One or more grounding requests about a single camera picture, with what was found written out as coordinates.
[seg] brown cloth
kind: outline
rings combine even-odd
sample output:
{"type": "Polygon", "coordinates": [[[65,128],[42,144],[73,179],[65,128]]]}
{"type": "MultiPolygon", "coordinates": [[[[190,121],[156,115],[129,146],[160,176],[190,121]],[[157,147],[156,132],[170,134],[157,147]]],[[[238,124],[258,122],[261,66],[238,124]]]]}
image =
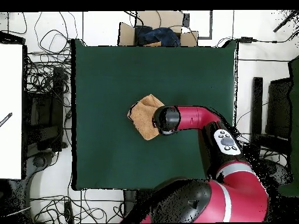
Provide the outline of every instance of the brown cloth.
{"type": "Polygon", "coordinates": [[[128,112],[128,118],[145,140],[151,140],[159,135],[158,129],[153,126],[152,117],[156,109],[162,106],[164,104],[150,94],[133,105],[128,112]]]}

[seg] green table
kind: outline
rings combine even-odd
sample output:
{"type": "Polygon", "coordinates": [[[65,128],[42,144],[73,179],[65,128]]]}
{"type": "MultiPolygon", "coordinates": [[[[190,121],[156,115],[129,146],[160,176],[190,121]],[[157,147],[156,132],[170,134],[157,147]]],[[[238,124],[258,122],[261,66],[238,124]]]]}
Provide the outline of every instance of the green table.
{"type": "Polygon", "coordinates": [[[146,141],[127,113],[153,94],[165,105],[213,107],[232,123],[235,47],[85,47],[73,40],[73,188],[205,179],[196,130],[146,141]]]}

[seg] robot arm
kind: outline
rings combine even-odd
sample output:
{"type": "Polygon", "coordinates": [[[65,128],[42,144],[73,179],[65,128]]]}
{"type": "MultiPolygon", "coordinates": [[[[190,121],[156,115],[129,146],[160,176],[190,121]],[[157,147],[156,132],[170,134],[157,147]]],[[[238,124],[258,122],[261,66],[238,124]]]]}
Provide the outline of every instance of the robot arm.
{"type": "MultiPolygon", "coordinates": [[[[160,133],[197,129],[204,171],[209,181],[179,180],[158,190],[148,201],[151,212],[141,223],[261,222],[268,196],[224,120],[204,107],[163,106],[153,122],[160,133]]],[[[125,222],[132,220],[128,215],[125,222]]]]}

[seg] white board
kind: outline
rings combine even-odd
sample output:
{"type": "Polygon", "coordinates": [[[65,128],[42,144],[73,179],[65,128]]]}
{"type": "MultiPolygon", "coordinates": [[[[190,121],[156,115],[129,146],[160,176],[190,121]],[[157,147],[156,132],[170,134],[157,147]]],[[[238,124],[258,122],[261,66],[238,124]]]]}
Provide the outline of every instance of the white board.
{"type": "Polygon", "coordinates": [[[22,52],[0,44],[0,179],[21,179],[22,52]]]}

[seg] silver band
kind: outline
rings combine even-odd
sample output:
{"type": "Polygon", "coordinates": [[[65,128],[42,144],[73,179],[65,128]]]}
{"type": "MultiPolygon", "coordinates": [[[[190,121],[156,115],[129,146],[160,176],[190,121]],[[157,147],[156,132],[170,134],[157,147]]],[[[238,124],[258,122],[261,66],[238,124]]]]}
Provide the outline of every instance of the silver band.
{"type": "Polygon", "coordinates": [[[235,173],[235,172],[249,172],[254,174],[251,167],[249,165],[243,164],[243,163],[233,163],[230,164],[221,170],[218,171],[216,174],[216,178],[222,173],[224,177],[228,176],[229,174],[235,173]]]}
{"type": "Polygon", "coordinates": [[[223,218],[222,222],[230,222],[230,219],[231,219],[231,197],[230,197],[230,194],[228,193],[227,189],[223,185],[219,184],[219,186],[223,190],[224,199],[225,199],[225,213],[224,213],[224,218],[223,218]]]}

